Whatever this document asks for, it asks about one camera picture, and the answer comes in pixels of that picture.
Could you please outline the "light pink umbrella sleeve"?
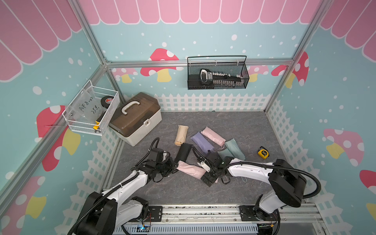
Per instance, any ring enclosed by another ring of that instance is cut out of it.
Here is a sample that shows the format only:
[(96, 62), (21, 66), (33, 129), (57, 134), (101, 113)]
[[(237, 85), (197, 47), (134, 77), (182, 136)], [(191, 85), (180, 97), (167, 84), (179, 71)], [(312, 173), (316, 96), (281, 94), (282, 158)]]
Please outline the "light pink umbrella sleeve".
[(204, 174), (207, 172), (205, 169), (203, 169), (201, 167), (189, 165), (189, 164), (182, 162), (182, 161), (178, 162), (177, 170), (181, 171), (181, 172), (183, 172), (183, 173), (185, 173), (189, 176), (192, 176), (196, 179), (201, 179), (204, 176)]

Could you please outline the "black umbrella sleeve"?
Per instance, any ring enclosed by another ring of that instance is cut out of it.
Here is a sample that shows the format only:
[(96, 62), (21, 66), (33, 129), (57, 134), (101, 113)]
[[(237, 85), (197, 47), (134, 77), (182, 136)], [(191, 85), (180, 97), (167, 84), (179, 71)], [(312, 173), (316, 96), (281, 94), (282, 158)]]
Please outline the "black umbrella sleeve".
[(183, 143), (179, 148), (179, 151), (176, 155), (174, 162), (176, 164), (179, 163), (179, 161), (186, 162), (189, 156), (189, 153), (191, 151), (191, 148), (192, 148), (191, 144)]

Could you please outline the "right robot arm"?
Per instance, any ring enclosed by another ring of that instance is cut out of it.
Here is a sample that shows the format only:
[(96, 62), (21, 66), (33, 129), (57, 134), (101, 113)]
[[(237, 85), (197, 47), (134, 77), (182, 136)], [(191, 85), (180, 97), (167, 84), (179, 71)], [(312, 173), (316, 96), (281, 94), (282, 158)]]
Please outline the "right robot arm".
[(221, 158), (214, 152), (209, 152), (206, 156), (197, 153), (195, 156), (206, 170), (201, 180), (209, 187), (217, 179), (223, 180), (224, 177), (249, 178), (271, 186), (271, 191), (260, 195), (250, 209), (240, 209), (246, 219), (253, 217), (259, 221), (279, 220), (280, 208), (299, 208), (304, 199), (318, 195), (322, 188), (315, 176), (293, 168), (283, 159), (277, 159), (273, 163), (256, 163), (229, 156)]

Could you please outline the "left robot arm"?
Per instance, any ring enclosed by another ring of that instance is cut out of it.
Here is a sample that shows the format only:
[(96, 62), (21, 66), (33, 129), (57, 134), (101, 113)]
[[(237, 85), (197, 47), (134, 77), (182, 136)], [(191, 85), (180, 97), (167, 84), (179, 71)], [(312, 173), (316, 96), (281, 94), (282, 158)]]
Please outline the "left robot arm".
[(102, 193), (91, 193), (68, 231), (69, 235), (111, 235), (114, 230), (132, 219), (143, 220), (147, 215), (148, 202), (134, 197), (126, 200), (138, 189), (146, 186), (159, 174), (163, 178), (175, 168), (170, 153), (151, 148), (131, 169), (131, 174), (114, 187)]

